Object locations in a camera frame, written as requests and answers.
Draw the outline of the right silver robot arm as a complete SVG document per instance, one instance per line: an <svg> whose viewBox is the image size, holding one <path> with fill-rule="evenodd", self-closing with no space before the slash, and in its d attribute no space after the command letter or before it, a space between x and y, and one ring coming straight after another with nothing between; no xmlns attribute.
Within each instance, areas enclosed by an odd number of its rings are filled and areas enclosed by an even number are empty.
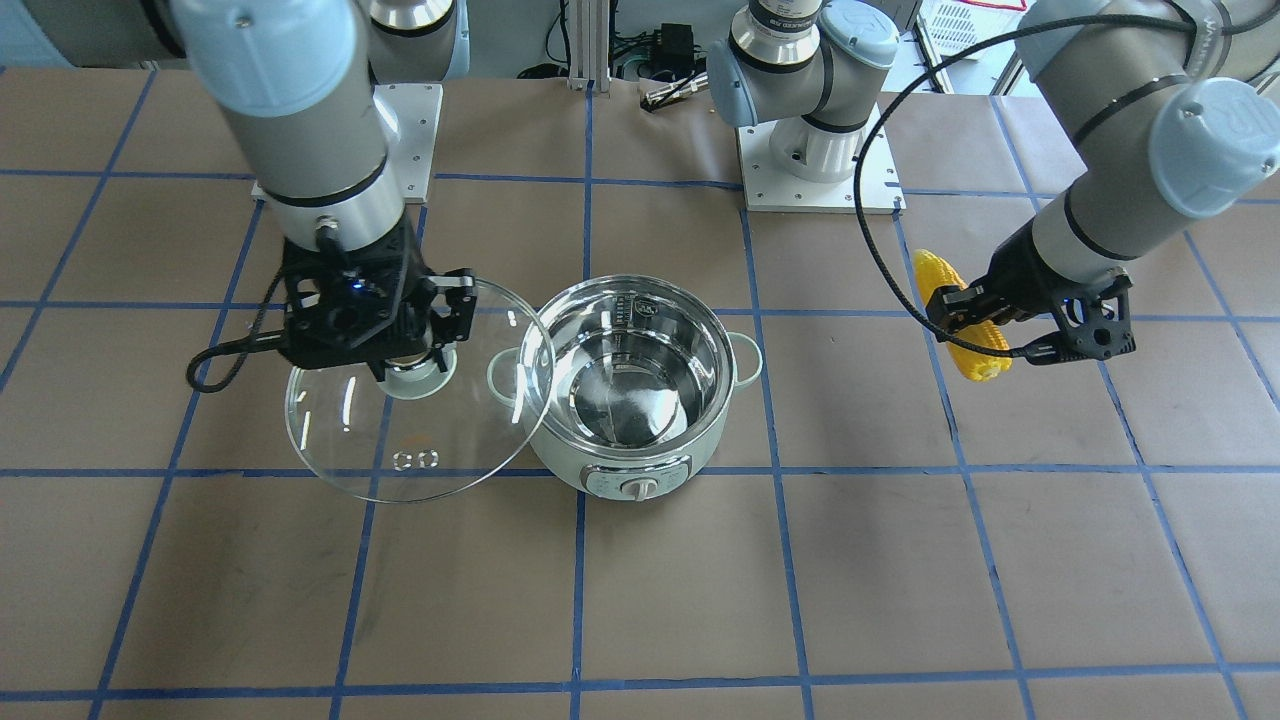
<svg viewBox="0 0 1280 720"><path fill-rule="evenodd" d="M284 243L268 287L284 323L197 354L187 383L227 388L251 354L301 370L365 365L390 396L451 378L477 297L471 270L435 272L411 238L435 124L379 91L468 69L463 1L5 1L3 61L114 68L186 61L216 102Z"/></svg>

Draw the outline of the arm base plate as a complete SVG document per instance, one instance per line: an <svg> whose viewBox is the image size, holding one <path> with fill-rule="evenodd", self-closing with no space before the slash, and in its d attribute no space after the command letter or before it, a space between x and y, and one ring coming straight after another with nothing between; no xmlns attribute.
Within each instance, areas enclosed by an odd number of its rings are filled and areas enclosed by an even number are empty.
<svg viewBox="0 0 1280 720"><path fill-rule="evenodd" d="M856 170L861 170L865 214L905 209L886 132L867 146L879 118L881 109L873 106L867 123L851 133L819 129L800 117L737 128L746 209L854 214Z"/></svg>
<svg viewBox="0 0 1280 720"><path fill-rule="evenodd" d="M355 70L300 110L225 114L265 199L347 224L394 223L426 199L442 95L439 85L371 87Z"/></svg>

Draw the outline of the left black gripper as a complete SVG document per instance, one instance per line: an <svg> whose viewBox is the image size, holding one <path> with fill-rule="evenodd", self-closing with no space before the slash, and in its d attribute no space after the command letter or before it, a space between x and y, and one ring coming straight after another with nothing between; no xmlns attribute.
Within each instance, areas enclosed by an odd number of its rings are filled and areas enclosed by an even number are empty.
<svg viewBox="0 0 1280 720"><path fill-rule="evenodd" d="M959 333L983 322L1004 325L1048 314L1056 331L1012 348L1015 359L1032 366L1105 361L1137 348L1130 287L1124 270L1106 272L1088 283L1060 275L1041 258L1028 222L996 249L986 290L942 284L929 296L925 316L941 331Z"/></svg>

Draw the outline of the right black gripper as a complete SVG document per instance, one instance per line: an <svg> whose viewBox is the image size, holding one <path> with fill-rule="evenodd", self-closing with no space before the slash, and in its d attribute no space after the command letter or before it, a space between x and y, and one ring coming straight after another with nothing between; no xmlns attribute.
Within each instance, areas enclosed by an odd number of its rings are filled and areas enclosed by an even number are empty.
<svg viewBox="0 0 1280 720"><path fill-rule="evenodd" d="M340 238L333 222L321 220L314 250L285 241L280 354L307 370L365 364L376 380L398 361L426 360L448 372L445 346L471 333L475 274L431 270L410 217L361 249L344 249Z"/></svg>

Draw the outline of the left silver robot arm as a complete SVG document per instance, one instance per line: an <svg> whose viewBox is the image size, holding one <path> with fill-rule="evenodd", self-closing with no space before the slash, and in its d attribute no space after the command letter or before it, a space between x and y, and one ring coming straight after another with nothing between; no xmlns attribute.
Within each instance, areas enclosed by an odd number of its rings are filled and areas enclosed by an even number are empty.
<svg viewBox="0 0 1280 720"><path fill-rule="evenodd" d="M1002 242L970 284L899 301L940 342L1033 365L1135 347L1125 265L1216 217L1277 170L1275 1L1038 1L1004 40L1084 172ZM813 182L851 181L899 47L861 1L750 1L707 55L732 127L777 124L773 155Z"/></svg>

